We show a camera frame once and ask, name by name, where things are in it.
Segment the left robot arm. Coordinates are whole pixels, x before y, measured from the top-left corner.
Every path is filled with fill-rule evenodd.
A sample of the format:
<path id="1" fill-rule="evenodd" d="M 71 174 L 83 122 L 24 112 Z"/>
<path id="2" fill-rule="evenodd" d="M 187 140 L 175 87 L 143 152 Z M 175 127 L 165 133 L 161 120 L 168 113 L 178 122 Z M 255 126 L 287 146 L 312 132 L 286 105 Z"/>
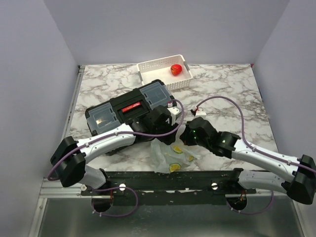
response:
<path id="1" fill-rule="evenodd" d="M 50 159 L 52 169 L 47 179 L 58 180 L 63 187 L 79 183 L 92 188 L 99 195 L 104 195 L 110 187 L 106 172 L 88 164 L 106 153 L 155 138 L 171 144 L 175 141 L 176 131 L 180 126 L 176 120 L 182 117 L 182 109 L 169 103 L 167 106 L 159 105 L 143 116 L 97 136 L 79 140 L 66 137 Z"/>

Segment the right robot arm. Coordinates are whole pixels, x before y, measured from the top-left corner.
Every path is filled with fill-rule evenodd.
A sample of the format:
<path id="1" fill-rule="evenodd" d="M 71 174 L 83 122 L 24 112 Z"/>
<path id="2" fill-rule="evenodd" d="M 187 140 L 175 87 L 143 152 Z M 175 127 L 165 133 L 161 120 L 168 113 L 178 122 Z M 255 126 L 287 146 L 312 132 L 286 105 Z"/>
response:
<path id="1" fill-rule="evenodd" d="M 187 146 L 201 146 L 218 157 L 233 158 L 262 168 L 241 171 L 227 181 L 234 194 L 243 189 L 264 189 L 286 194 L 292 200 L 310 205 L 316 193 L 316 164 L 312 157 L 282 155 L 243 141 L 238 135 L 217 131 L 209 121 L 197 117 L 185 125 L 180 140 Z"/>

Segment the white lemon print plastic bag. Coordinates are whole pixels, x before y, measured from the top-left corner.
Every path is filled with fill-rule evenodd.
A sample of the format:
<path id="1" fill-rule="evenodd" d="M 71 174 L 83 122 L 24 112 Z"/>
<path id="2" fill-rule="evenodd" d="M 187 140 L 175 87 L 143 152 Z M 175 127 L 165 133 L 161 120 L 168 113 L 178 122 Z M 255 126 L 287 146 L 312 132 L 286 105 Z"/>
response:
<path id="1" fill-rule="evenodd" d="M 172 173 L 190 166 L 193 161 L 201 159 L 201 155 L 193 146 L 186 146 L 180 140 L 185 126 L 181 125 L 176 133 L 176 140 L 166 145 L 157 138 L 151 142 L 150 159 L 155 173 Z"/>

